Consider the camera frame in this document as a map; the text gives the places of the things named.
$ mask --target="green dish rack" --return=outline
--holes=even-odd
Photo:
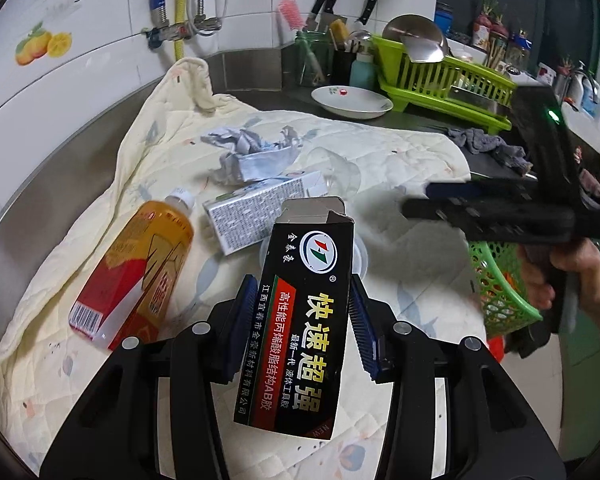
[[[510,106],[516,84],[487,67],[445,56],[440,63],[412,63],[402,43],[373,36],[378,54],[378,82],[394,110],[402,112],[409,103],[483,126],[487,133],[510,130],[511,122],[469,104],[448,100],[449,90],[458,86],[505,106]]]
[[[542,319],[538,310],[526,301],[526,288],[520,278],[520,263],[516,256],[517,246],[496,242],[469,244],[489,339]]]

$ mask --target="quilted cloth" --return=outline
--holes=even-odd
[[[197,196],[191,216],[194,240],[161,336],[173,336],[206,319],[213,305],[234,296],[245,274],[260,275],[258,246],[222,256],[202,207],[230,190],[209,178],[218,168],[222,149],[200,141],[201,135],[220,126],[248,128],[270,142],[279,140],[285,126],[292,127],[302,149],[290,170],[310,167],[316,153],[329,152],[357,168],[359,183],[347,188],[346,208],[368,252],[364,283],[369,296],[387,302],[398,318],[430,336],[453,342],[465,335],[484,339],[461,233],[444,224],[408,221],[399,211],[405,194],[422,192],[427,180],[468,178],[467,163],[451,140],[441,134],[387,130],[298,112],[259,112],[232,96],[214,95],[206,63],[183,59],[155,88],[126,134],[113,184],[44,261],[0,343],[0,430],[33,471],[39,470],[62,422],[108,355],[72,332],[69,310],[143,202],[160,200],[177,186]],[[232,478],[372,478],[391,386],[372,383],[363,371],[350,326],[334,434],[328,442],[235,424],[238,378],[239,374],[227,386],[213,386]],[[158,429],[168,427],[168,383],[164,386]],[[437,427],[443,428],[443,404],[439,410],[443,416]],[[173,476],[170,438],[168,431],[163,433],[158,432],[161,470]],[[434,473],[443,467],[440,446]]]

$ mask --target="gray cloth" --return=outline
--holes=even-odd
[[[302,147],[291,126],[285,126],[281,133],[280,142],[267,142],[245,128],[226,126],[202,135],[202,141],[230,151],[220,155],[220,169],[213,172],[214,180],[238,185],[281,174],[294,163]]]
[[[525,160],[525,150],[522,146],[509,146],[502,137],[486,134],[480,128],[446,128],[446,134],[460,148],[466,146],[470,153],[489,153],[501,165],[525,174],[532,164]]]

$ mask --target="pink brush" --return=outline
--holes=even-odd
[[[298,9],[298,4],[295,0],[282,0],[278,5],[278,10],[280,11],[280,14],[284,16],[289,28],[291,30],[298,31],[298,36],[300,37],[302,44],[304,45],[304,49],[306,50],[307,59],[309,60],[311,67],[314,69],[314,83],[324,83],[326,78],[322,72],[320,62],[318,62],[317,57],[315,57],[314,51],[311,50],[309,42],[306,38],[306,34],[302,30],[304,27],[304,20],[300,14],[300,9]]]

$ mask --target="black countertop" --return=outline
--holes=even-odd
[[[317,104],[311,98],[311,89],[309,88],[293,88],[285,89],[283,91],[240,90],[230,91],[228,93],[258,110],[292,110],[313,114],[326,119],[339,121],[346,120],[328,112]],[[394,130],[415,130],[435,133],[440,133],[440,128],[466,128],[472,126],[471,123],[456,120],[456,118],[414,105],[410,105],[403,113],[388,112],[382,117],[364,122],[371,126],[392,128]],[[516,172],[501,166],[487,153],[473,155],[465,148],[460,148],[460,150],[469,164],[469,169],[474,174],[491,178],[520,178]]]

